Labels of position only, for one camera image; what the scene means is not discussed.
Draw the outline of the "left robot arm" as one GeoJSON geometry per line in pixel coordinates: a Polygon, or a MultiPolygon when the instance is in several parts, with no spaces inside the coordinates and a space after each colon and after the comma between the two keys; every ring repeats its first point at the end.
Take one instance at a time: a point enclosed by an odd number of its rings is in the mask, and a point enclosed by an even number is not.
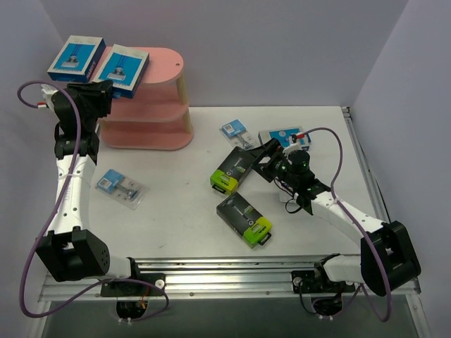
{"type": "Polygon", "coordinates": [[[117,278],[126,295],[141,290],[130,257],[116,257],[89,229],[89,192],[97,166],[97,121],[111,112],[113,82],[68,84],[42,94],[58,117],[54,154],[58,170],[56,213],[37,245],[37,255],[57,282],[117,278]]]}

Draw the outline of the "blue Harry's razor box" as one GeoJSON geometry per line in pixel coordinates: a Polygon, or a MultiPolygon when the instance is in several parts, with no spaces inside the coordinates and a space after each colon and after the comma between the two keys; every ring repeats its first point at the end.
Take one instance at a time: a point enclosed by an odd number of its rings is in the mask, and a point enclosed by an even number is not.
{"type": "Polygon", "coordinates": [[[99,65],[93,82],[111,80],[116,98],[132,99],[150,62],[147,51],[114,44],[99,65]]]}
{"type": "Polygon", "coordinates": [[[89,82],[106,43],[102,37],[71,35],[47,70],[52,80],[89,82]]]}
{"type": "MultiPolygon", "coordinates": [[[[304,130],[302,126],[261,130],[258,132],[258,139],[260,141],[260,144],[263,145],[270,141],[272,138],[275,138],[280,142],[281,146],[286,148],[292,144],[291,135],[303,131],[304,130]]],[[[311,145],[311,138],[309,135],[307,135],[303,139],[298,139],[297,142],[301,145],[302,149],[308,151],[311,145]]]]}

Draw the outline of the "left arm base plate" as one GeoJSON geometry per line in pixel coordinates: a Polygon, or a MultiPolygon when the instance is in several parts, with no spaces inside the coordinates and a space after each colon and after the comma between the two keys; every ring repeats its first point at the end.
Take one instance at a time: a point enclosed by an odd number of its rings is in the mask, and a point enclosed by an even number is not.
{"type": "MultiPolygon", "coordinates": [[[[132,277],[132,279],[152,284],[159,289],[164,289],[166,285],[166,275],[164,273],[144,273],[137,277],[132,277]]],[[[103,283],[100,295],[102,297],[160,296],[161,292],[148,287],[146,284],[114,281],[103,283]]]]}

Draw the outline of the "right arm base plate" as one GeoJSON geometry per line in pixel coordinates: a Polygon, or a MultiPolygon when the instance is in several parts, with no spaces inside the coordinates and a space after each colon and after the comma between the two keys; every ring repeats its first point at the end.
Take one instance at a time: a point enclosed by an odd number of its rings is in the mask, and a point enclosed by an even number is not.
{"type": "Polygon", "coordinates": [[[317,277],[314,270],[293,270],[291,273],[292,290],[295,294],[337,294],[355,291],[354,285],[346,282],[329,282],[317,277]]]}

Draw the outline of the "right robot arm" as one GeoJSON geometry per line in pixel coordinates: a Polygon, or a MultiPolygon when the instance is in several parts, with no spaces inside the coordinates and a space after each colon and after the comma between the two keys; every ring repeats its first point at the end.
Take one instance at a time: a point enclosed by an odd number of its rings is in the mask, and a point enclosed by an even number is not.
{"type": "Polygon", "coordinates": [[[271,139],[250,154],[255,172],[267,182],[285,184],[303,211],[326,221],[359,247],[356,256],[333,253],[320,261],[313,273],[317,288],[327,291],[338,282],[354,282],[385,296],[421,274],[407,228],[399,221],[373,218],[338,197],[310,170],[306,151],[285,154],[280,142],[271,139]]]}

